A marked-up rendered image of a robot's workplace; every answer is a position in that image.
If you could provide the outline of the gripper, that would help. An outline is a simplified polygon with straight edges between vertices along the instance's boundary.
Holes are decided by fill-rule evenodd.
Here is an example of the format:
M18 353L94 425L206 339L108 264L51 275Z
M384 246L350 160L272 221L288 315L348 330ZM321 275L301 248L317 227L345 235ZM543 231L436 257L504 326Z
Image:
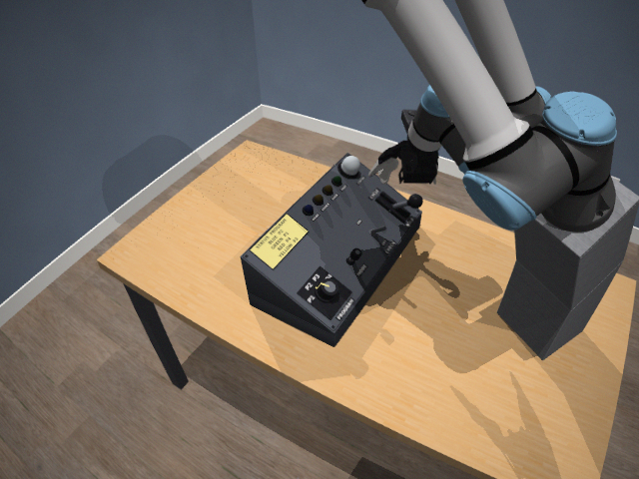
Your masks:
M407 141L409 141L411 148ZM385 150L378 157L368 176L371 177L378 173L381 183L384 185L387 184L391 172L398 167L398 160L396 158L401 158L402 168L398 174L400 184L402 181L404 184L431 184L432 181L436 184L439 149L434 152L420 150L410 141L408 134L407 141L402 141ZM417 151L417 153L415 153L415 151ZM402 171L403 176L401 177Z

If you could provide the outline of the dark grey control console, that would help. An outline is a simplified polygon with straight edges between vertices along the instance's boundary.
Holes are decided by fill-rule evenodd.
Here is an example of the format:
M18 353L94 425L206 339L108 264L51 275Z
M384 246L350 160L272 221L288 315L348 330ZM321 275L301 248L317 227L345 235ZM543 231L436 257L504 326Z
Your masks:
M346 153L241 255L250 305L332 347L420 227L369 171Z

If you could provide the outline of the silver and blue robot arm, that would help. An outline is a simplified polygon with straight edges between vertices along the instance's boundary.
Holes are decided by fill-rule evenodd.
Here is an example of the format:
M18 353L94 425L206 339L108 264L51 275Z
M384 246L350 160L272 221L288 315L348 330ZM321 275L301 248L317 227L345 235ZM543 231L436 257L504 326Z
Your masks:
M410 141L444 147L488 218L515 231L543 214L575 233L610 218L615 114L591 94L535 86L504 0L455 0L480 58L443 0L361 1L429 83L417 110L401 112Z

